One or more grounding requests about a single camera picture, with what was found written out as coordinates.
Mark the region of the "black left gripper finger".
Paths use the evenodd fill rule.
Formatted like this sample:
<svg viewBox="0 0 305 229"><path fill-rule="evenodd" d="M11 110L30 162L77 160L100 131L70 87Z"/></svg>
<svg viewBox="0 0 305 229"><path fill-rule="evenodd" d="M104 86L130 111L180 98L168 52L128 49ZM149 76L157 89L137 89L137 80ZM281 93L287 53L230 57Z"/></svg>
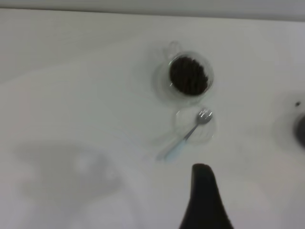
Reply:
<svg viewBox="0 0 305 229"><path fill-rule="evenodd" d="M206 164L192 166L190 200L181 229L232 229L213 170Z"/></svg>

